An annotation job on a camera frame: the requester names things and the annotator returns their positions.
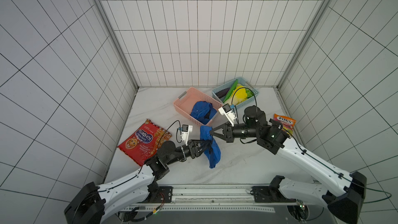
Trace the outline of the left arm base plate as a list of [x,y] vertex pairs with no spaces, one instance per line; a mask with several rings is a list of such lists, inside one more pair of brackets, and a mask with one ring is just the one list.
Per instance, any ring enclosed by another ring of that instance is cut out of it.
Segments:
[[143,203],[171,203],[173,196],[172,186],[156,186],[148,188],[149,195]]

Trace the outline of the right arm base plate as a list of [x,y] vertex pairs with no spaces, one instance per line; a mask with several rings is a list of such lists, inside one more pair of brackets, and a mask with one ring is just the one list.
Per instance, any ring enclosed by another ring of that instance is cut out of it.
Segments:
[[279,202],[276,190],[269,186],[253,186],[250,194],[254,196],[255,202],[259,203],[272,203]]

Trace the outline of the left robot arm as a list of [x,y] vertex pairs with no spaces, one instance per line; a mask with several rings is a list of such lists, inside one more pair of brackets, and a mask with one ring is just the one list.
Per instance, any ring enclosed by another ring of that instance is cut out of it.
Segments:
[[136,171],[106,184],[86,184],[64,210],[67,223],[100,224],[130,205],[156,197],[157,181],[170,171],[168,165],[199,157],[211,144],[210,140],[189,140],[177,147],[174,142],[166,141]]

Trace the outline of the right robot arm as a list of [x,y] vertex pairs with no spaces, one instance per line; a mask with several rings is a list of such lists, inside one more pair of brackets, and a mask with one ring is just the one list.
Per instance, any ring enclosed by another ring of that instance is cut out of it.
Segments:
[[243,123],[237,122],[229,104],[222,106],[219,113],[228,122],[213,128],[212,136],[228,143],[253,138],[259,146],[294,163],[317,180],[303,183],[277,175],[265,190],[256,190],[254,194],[271,202],[299,200],[319,205],[347,224],[358,222],[366,195],[367,178],[363,174],[339,169],[305,149],[284,129],[282,122],[267,120],[257,106],[245,109]]

